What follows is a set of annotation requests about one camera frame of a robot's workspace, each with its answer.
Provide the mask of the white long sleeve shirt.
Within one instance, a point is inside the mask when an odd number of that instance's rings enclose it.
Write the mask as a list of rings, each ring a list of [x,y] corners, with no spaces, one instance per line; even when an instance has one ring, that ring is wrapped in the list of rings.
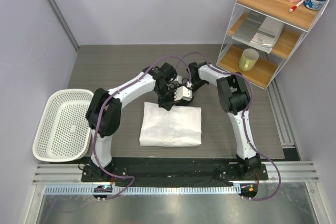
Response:
[[[145,102],[141,146],[197,147],[202,144],[202,109],[173,106],[169,111]]]

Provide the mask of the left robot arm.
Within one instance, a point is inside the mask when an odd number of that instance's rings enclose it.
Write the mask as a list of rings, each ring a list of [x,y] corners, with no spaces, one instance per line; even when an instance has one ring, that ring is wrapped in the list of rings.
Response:
[[[169,111],[175,104],[174,88],[169,84],[177,77],[172,65],[164,63],[161,67],[147,67],[136,77],[123,85],[105,90],[99,88],[94,92],[86,119],[93,133],[91,160],[96,165],[93,174],[105,182],[112,174],[108,166],[111,163],[111,143],[113,134],[121,122],[121,112],[130,102],[138,97],[155,92],[159,107]]]

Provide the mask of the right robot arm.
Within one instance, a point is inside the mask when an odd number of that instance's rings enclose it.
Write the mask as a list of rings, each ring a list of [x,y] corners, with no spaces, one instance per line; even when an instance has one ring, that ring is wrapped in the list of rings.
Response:
[[[192,90],[211,83],[217,87],[220,107],[231,121],[237,146],[237,173],[250,179],[261,168],[261,159],[255,146],[249,124],[250,93],[245,79],[239,73],[227,73],[207,63],[188,65]]]

